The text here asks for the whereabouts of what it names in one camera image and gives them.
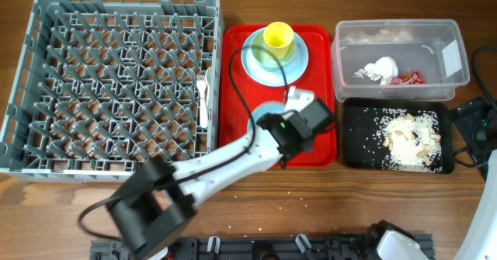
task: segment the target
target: red wrapper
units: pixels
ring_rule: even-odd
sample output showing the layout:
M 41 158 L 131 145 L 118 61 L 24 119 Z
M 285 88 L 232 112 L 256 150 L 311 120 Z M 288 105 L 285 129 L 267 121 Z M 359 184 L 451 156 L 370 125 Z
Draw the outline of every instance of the red wrapper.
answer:
M 393 78 L 390 82 L 391 85 L 424 85 L 425 79 L 422 78 L 418 71 L 413 71 L 411 74 Z

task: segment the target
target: gray plastic dish rack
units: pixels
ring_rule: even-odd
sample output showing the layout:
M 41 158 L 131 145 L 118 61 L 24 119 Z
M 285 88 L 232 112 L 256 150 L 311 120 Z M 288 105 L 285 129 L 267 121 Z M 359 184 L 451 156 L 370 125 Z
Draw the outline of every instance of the gray plastic dish rack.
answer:
M 0 172 L 124 181 L 156 154 L 215 148 L 219 0 L 35 0 L 0 133 Z M 198 74 L 212 67 L 208 127 Z

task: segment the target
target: white label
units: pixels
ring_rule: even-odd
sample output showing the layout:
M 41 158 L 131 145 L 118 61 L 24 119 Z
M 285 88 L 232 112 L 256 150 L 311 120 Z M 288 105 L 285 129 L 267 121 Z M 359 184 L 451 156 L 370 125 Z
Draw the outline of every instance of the white label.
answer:
M 442 56 L 445 64 L 445 74 L 448 78 L 463 67 L 456 40 L 443 48 Z

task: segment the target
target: wooden surface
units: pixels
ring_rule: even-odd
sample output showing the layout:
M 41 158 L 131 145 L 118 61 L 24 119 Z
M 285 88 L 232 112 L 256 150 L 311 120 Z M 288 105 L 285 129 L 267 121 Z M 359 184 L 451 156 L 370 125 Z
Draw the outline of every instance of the wooden surface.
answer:
M 33 0 L 0 0 L 2 114 L 32 5 Z M 221 0 L 221 7 L 226 29 L 279 20 L 318 24 L 333 38 L 337 22 L 345 19 L 455 19 L 467 54 L 482 45 L 497 44 L 497 0 Z M 481 74 L 497 96 L 495 67 L 489 56 L 482 56 Z M 472 81 L 458 88 L 447 105 L 459 106 L 480 94 Z M 453 130 L 454 146 L 463 146 Z M 117 186 L 28 184 L 0 175 L 0 259 L 87 259 L 92 238 L 77 228 L 76 217 Z M 452 259 L 483 187 L 476 170 L 459 165 L 451 175 L 369 172 L 347 168 L 339 158 L 324 169 L 274 170 L 243 179 L 205 202 L 184 235 L 363 233 L 385 219 L 408 231 L 433 234 L 437 258 Z M 92 214 L 88 224 L 114 232 L 103 210 Z

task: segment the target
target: fork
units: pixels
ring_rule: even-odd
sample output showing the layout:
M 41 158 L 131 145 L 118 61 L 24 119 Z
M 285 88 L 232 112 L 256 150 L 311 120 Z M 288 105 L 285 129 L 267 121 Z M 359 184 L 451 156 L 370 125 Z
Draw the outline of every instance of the fork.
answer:
M 207 104 L 205 95 L 207 93 L 207 81 L 205 75 L 198 74 L 196 77 L 196 88 L 200 94 L 200 127 L 207 128 Z

